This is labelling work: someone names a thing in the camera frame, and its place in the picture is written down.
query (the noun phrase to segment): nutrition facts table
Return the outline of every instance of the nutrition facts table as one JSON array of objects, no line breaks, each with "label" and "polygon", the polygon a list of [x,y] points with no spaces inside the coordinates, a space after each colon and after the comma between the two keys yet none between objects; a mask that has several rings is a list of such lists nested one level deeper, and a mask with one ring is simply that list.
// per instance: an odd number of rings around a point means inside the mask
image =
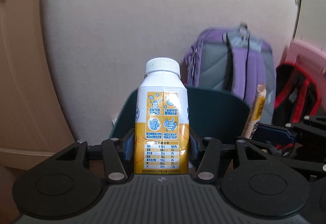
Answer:
[{"label": "nutrition facts table", "polygon": [[146,169],[178,169],[179,168],[179,142],[154,142],[145,144]]}]

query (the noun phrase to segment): backpack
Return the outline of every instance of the backpack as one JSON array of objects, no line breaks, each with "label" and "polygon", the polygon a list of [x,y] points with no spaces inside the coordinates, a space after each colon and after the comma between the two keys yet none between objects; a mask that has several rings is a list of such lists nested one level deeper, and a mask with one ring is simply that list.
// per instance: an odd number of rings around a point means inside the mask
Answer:
[{"label": "backpack", "polygon": [[257,85],[267,95],[260,122],[271,124],[275,102],[276,72],[270,45],[252,36],[246,25],[236,29],[208,28],[184,57],[185,86],[228,90],[249,106]]},{"label": "backpack", "polygon": [[283,63],[276,69],[276,100],[273,125],[297,123],[315,115],[321,98],[316,82],[298,65]]}]

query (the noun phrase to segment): dark green trash bin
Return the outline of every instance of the dark green trash bin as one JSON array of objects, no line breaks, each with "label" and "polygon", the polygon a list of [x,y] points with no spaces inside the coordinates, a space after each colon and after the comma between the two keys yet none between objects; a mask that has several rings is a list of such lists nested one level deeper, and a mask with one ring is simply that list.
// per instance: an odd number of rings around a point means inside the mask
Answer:
[{"label": "dark green trash bin", "polygon": [[[135,128],[137,90],[125,102],[110,138],[123,138]],[[249,107],[228,91],[188,88],[189,126],[199,137],[213,137],[234,144],[241,135]]]}]

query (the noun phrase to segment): purple backpack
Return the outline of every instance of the purple backpack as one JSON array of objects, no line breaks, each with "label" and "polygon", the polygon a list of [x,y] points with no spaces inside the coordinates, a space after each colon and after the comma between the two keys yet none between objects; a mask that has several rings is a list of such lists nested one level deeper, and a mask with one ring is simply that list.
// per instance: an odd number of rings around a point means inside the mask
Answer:
[{"label": "purple backpack", "polygon": [[258,84],[265,84],[266,101],[260,121],[273,117],[276,71],[270,45],[252,36],[247,26],[236,29],[204,30],[184,57],[186,86],[229,90],[249,106]]}]

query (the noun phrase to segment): red and black bag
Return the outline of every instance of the red and black bag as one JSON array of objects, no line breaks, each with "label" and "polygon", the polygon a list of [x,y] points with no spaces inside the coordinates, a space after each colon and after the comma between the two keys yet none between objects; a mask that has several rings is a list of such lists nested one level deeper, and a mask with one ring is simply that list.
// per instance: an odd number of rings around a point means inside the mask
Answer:
[{"label": "red and black bag", "polygon": [[273,125],[295,123],[315,115],[320,105],[316,82],[297,65],[284,63],[276,68],[276,99]]}]

